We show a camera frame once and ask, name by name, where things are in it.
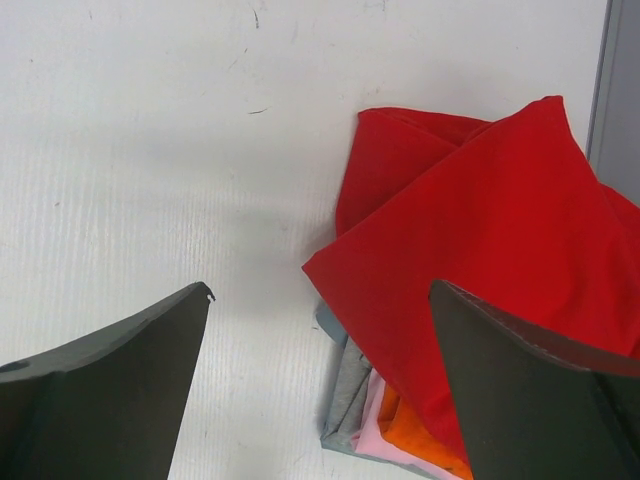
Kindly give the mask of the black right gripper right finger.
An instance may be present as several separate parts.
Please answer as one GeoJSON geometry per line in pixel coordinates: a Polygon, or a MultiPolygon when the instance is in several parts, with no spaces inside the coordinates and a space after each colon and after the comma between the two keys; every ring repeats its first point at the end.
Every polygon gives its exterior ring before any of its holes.
{"type": "Polygon", "coordinates": [[[638,478],[638,361],[444,280],[429,302],[475,478],[638,478]]]}

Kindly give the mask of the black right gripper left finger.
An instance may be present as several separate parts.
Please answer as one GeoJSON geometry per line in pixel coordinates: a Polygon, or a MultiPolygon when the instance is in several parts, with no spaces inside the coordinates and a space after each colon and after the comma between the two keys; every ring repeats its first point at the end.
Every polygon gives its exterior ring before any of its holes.
{"type": "Polygon", "coordinates": [[[167,478],[214,299],[196,282],[3,365],[2,478],[167,478]]]}

